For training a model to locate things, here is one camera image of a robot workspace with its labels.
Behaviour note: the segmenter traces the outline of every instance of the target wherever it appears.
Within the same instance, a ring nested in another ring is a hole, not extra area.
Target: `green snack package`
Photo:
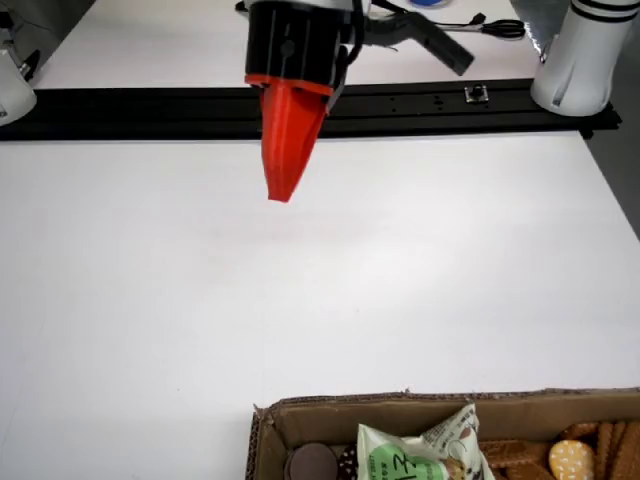
[[[358,480],[494,480],[470,404],[419,437],[358,429]]]

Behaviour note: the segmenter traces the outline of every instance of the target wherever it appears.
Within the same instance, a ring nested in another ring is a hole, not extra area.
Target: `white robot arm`
[[[7,50],[0,50],[0,127],[22,118],[36,105],[28,80],[39,56],[35,53],[18,67]]]

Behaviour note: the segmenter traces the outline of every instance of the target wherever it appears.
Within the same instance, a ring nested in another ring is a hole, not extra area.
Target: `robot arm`
[[[0,127],[22,118],[36,105],[36,95],[27,82],[39,61],[36,50],[17,66],[7,50],[0,50]]]
[[[369,18],[362,0],[247,0],[246,83],[261,90],[262,158],[269,198],[287,202],[325,116],[364,45],[412,39],[458,75],[473,56],[423,15],[374,0],[393,12]],[[353,44],[349,51],[347,45]]]

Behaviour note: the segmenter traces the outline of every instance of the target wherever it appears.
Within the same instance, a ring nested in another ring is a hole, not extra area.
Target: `cardboard box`
[[[549,441],[578,422],[640,420],[640,389],[292,398],[256,410],[246,478],[282,480],[289,452],[305,443],[341,452],[355,443],[360,423],[392,435],[419,435],[468,402],[477,406],[480,440]]]

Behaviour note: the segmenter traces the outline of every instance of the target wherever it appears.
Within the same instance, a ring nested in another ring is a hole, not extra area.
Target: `snack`
[[[620,442],[622,436],[627,428],[627,424],[624,422],[618,422],[613,426],[613,433],[611,434],[611,453],[609,454],[609,460],[607,461],[607,476],[611,475],[613,469],[613,462],[616,459],[618,450],[620,449]]]
[[[549,451],[552,445],[544,442],[525,442],[527,455],[531,457],[533,463],[538,465],[547,465],[549,460]]]
[[[491,468],[506,468],[533,463],[536,454],[527,449],[522,440],[493,440],[480,442],[480,450]]]
[[[507,468],[507,478],[509,480],[554,480],[553,475],[546,468],[535,463]]]
[[[578,440],[587,435],[597,433],[599,426],[598,422],[574,423],[560,434],[560,438],[563,440]]]
[[[338,458],[338,478],[340,480],[357,480],[358,453],[356,449],[356,445],[351,445],[345,448]]]
[[[611,453],[613,424],[601,423],[598,428],[598,449],[596,451],[596,480],[606,480],[607,464]]]
[[[478,446],[478,426],[473,404],[419,437],[360,425],[358,480],[494,480]]]
[[[551,447],[549,466],[557,480],[593,480],[594,453],[589,445],[563,440]]]
[[[640,422],[630,423],[622,435],[610,480],[640,478]]]
[[[308,443],[293,452],[285,471],[291,480],[336,480],[338,462],[326,445]]]
[[[493,473],[493,478],[495,478],[496,480],[507,480],[507,477],[505,477],[504,475],[502,475],[500,473],[500,470],[497,470],[495,468],[491,469],[491,473]]]

